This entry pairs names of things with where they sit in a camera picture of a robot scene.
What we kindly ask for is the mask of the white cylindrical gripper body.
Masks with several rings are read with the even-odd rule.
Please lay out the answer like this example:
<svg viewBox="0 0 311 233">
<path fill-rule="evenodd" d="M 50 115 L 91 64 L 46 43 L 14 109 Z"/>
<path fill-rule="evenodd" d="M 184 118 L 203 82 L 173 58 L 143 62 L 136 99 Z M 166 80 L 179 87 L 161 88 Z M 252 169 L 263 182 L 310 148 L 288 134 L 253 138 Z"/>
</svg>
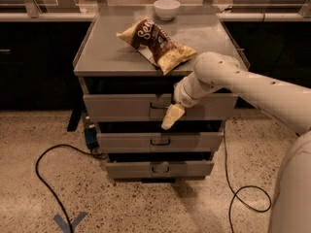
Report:
<svg viewBox="0 0 311 233">
<path fill-rule="evenodd" d="M 173 99 L 184 108 L 195 106 L 202 97 L 213 92 L 213 86 L 198 79 L 194 72 L 174 84 Z"/>
</svg>

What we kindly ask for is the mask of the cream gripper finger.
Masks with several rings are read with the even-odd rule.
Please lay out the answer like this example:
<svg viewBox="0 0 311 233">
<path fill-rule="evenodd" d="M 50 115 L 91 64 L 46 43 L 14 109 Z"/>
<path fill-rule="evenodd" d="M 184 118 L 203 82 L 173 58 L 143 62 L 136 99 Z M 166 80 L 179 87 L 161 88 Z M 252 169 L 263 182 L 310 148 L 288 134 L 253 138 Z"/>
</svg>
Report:
<svg viewBox="0 0 311 233">
<path fill-rule="evenodd" d="M 179 120 L 185 113 L 185 108 L 180 104 L 171 104 L 168 107 L 166 115 L 163 119 L 161 128 L 164 130 L 170 129 L 174 123 Z"/>
</svg>

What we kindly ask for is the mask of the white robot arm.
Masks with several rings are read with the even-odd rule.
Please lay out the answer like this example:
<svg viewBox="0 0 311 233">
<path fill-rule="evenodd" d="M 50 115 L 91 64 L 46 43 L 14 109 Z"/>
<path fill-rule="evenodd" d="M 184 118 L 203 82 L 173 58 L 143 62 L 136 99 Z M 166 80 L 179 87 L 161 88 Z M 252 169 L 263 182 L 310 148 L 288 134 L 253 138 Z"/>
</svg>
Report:
<svg viewBox="0 0 311 233">
<path fill-rule="evenodd" d="M 243 70 L 231 56 L 207 51 L 193 71 L 174 87 L 162 128 L 167 130 L 186 108 L 221 88 L 288 126 L 297 136 L 286 151 L 275 184 L 268 233 L 311 233 L 311 90 Z"/>
</svg>

